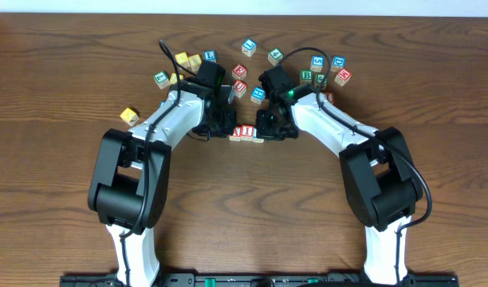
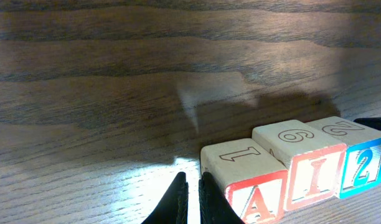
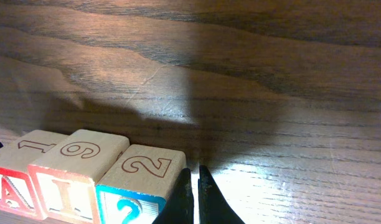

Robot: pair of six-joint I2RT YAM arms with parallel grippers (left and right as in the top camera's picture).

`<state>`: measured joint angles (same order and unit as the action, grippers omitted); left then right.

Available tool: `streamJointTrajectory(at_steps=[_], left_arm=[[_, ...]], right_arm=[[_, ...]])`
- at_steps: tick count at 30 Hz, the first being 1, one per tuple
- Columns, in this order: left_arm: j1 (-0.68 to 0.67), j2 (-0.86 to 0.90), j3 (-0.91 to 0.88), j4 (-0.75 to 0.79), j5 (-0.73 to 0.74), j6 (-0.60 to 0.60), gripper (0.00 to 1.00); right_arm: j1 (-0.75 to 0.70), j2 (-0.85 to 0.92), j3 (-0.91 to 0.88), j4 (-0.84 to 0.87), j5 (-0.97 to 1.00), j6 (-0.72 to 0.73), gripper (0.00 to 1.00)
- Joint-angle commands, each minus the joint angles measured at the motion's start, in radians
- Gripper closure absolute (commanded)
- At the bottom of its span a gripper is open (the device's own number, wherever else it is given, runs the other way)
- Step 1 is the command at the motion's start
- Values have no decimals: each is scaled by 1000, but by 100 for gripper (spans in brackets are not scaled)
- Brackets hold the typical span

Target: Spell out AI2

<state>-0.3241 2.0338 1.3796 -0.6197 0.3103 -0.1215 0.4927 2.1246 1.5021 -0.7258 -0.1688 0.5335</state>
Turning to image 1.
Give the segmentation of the red A block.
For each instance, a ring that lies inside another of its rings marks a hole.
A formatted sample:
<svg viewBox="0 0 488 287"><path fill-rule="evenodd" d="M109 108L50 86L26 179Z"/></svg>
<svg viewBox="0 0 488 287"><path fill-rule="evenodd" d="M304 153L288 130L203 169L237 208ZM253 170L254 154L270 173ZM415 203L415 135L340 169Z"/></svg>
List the red A block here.
<svg viewBox="0 0 488 287"><path fill-rule="evenodd" d="M233 134L229 136L230 141L241 141L242 140L242 128L235 127L233 130Z"/></svg>

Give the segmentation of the blue 2 block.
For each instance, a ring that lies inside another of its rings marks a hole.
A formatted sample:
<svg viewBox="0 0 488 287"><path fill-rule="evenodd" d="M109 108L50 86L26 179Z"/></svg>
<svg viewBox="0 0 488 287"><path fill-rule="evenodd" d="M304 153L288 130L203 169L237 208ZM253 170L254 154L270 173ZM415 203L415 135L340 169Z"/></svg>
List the blue 2 block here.
<svg viewBox="0 0 488 287"><path fill-rule="evenodd" d="M255 128L254 129L254 135L253 135L253 142L262 144L262 143L264 143L264 141L265 141L264 139L258 138L257 129Z"/></svg>

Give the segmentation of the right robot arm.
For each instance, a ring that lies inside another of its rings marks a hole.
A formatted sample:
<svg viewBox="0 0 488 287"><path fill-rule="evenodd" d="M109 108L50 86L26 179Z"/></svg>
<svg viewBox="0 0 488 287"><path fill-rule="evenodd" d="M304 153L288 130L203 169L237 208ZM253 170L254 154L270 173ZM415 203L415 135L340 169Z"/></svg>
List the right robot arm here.
<svg viewBox="0 0 488 287"><path fill-rule="evenodd" d="M347 202L365 227L364 275L380 285L400 285L407 277L405 234L420 199L429 199L426 181L415 168L403 134L354 120L319 88L295 85L282 66L259 81L269 101L257 112L258 137L297 138L308 132L340 160Z"/></svg>

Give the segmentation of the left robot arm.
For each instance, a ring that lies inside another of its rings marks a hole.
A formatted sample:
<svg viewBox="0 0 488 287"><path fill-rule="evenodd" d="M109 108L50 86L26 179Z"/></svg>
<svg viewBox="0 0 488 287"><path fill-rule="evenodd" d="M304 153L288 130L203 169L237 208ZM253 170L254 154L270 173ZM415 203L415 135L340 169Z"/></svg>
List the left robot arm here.
<svg viewBox="0 0 488 287"><path fill-rule="evenodd" d="M100 142L88 194L115 243L120 286L151 286L159 273L153 228L163 212L171 153L193 132L201 140L224 138L236 126L226 70L203 61L198 72L172 85L166 101L126 132L109 129Z"/></svg>

